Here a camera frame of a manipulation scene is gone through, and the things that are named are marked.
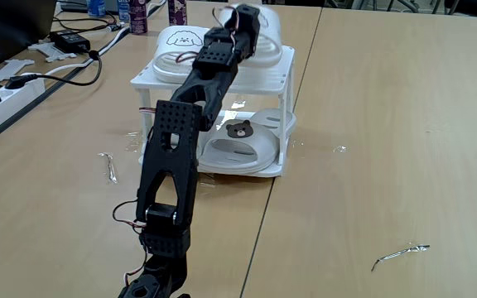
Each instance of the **robotic arm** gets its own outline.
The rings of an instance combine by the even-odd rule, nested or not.
[[[185,83],[170,101],[157,102],[136,209],[137,221],[146,223],[139,240],[152,257],[141,276],[125,286],[119,298],[168,298],[186,280],[186,252],[198,181],[198,134],[211,129],[239,63],[255,52],[258,14],[257,8],[240,5],[224,27],[209,30]],[[196,105],[198,101],[205,101],[205,106]],[[176,147],[171,145],[172,134],[179,136]],[[157,190],[167,175],[176,186],[176,206],[156,202]]]

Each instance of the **wooden table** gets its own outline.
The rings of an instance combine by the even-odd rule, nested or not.
[[[214,5],[189,2],[189,23],[214,26]],[[297,89],[320,9],[273,8],[284,43],[296,48]],[[133,151],[140,138],[128,136],[141,129],[139,99],[129,80],[152,58],[167,23],[163,9],[146,36],[127,36],[104,55],[98,83],[65,85],[0,135],[0,297],[117,296],[123,273],[141,264],[136,235],[115,223],[111,211],[134,198],[141,172]],[[88,67],[75,79],[94,75]],[[259,97],[234,96],[226,104],[235,100],[248,107],[265,104]],[[104,159],[97,156],[104,151],[113,153],[116,185],[104,176]],[[272,182],[201,177],[183,291],[194,297],[240,295]],[[172,196],[168,183],[158,199]],[[118,215],[132,219],[133,207]]]
[[[477,18],[324,9],[296,115],[243,296],[477,297]]]

